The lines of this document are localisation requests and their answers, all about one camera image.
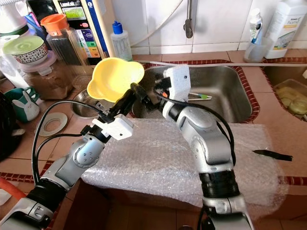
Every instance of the blue bottle cap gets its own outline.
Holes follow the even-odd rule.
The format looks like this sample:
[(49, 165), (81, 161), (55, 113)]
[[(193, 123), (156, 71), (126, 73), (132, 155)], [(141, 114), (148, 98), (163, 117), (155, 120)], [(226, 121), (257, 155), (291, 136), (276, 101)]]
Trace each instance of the blue bottle cap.
[(121, 25), (121, 23), (114, 21), (114, 23), (112, 24), (113, 27), (113, 32), (116, 35), (122, 34), (123, 33), (123, 26)]

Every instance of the green lid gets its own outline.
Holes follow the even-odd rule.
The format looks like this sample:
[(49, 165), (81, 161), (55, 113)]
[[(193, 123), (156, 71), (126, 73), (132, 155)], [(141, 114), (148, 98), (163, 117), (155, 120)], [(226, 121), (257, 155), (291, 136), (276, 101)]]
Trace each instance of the green lid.
[(44, 40), (38, 36), (18, 37), (3, 46), (3, 52), (11, 55), (26, 54), (40, 48)]

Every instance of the toothbrush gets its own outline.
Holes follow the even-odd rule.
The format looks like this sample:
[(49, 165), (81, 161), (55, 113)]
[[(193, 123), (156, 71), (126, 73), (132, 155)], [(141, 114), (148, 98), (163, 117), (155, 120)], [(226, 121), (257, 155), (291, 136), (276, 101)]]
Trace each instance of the toothbrush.
[(203, 100), (211, 100), (212, 99), (211, 96), (208, 96), (206, 94), (200, 94), (200, 93), (194, 93), (194, 92), (189, 92), (189, 94), (199, 96), (199, 98), (189, 99), (189, 101), (203, 101)]

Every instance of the bubble wrap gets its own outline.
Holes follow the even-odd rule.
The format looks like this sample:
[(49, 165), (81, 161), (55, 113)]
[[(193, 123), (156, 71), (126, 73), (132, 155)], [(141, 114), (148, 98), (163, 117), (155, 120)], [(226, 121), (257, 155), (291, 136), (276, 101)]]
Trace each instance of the bubble wrap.
[[(202, 190), (187, 142), (175, 123), (163, 119), (132, 119), (130, 138), (113, 138), (98, 163), (82, 179), (98, 187), (131, 190), (202, 206)], [(263, 125), (230, 124), (235, 137), (234, 167), (250, 215), (257, 219), (278, 209), (287, 185), (277, 161), (252, 150), (272, 149)]]

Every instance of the orange hose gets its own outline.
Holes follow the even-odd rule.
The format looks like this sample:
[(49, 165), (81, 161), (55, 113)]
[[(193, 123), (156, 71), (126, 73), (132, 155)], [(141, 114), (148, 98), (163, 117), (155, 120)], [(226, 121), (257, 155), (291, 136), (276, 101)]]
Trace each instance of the orange hose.
[(0, 177), (0, 188), (2, 188), (7, 193), (11, 194), (16, 199), (20, 200), (21, 198), (26, 197), (26, 195), (17, 187), (12, 185), (10, 182)]

